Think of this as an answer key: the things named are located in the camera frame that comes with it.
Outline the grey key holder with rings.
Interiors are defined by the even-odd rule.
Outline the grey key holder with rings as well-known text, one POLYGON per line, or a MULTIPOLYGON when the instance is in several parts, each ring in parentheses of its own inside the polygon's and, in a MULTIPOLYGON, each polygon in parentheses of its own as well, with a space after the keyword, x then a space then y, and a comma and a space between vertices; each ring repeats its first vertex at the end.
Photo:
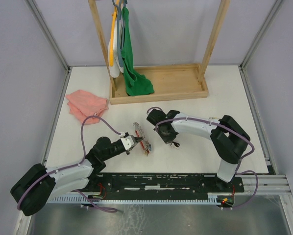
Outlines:
POLYGON ((142 138, 141 142, 140 142, 140 145, 143 149, 143 152, 146 156, 148 156, 151 151, 152 151, 152 146, 150 144, 150 142, 148 141, 145 133, 144 133, 144 130, 142 129, 141 125, 137 122, 134 122, 133 123, 133 126, 135 128, 135 134, 137 137, 139 138, 142 138))

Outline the black tag key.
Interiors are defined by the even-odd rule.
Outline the black tag key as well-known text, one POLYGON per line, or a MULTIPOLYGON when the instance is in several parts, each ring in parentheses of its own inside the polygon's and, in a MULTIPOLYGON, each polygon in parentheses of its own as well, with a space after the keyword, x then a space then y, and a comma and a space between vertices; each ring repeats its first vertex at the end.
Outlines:
POLYGON ((174 141, 172 141, 169 145, 170 145, 170 147, 173 147, 173 148, 176 148, 176 149, 178 149, 180 147, 180 144, 177 143, 177 142, 174 142, 174 141))

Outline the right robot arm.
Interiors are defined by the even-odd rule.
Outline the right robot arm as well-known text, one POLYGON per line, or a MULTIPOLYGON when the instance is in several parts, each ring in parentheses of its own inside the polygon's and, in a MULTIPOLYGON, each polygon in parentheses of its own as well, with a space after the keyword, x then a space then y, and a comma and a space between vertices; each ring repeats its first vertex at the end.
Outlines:
POLYGON ((177 135, 192 134, 210 140, 221 158, 215 178, 215 187, 227 191, 244 157, 254 151, 246 131, 229 115, 208 119, 188 116, 177 110, 168 113, 158 107, 147 110, 147 121, 154 126, 165 144, 173 144, 177 135))

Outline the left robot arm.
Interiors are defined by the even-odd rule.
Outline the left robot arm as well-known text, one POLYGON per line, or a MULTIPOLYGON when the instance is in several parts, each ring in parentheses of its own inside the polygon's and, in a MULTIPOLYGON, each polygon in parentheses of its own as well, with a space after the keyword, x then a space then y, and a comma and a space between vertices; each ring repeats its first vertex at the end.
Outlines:
POLYGON ((50 168, 33 165, 10 190, 17 209, 30 216, 62 194, 84 188, 95 190, 98 179, 94 175, 106 167, 105 161, 122 153, 130 154, 143 139, 126 134, 111 142, 108 137, 100 137, 83 159, 71 165, 50 168))

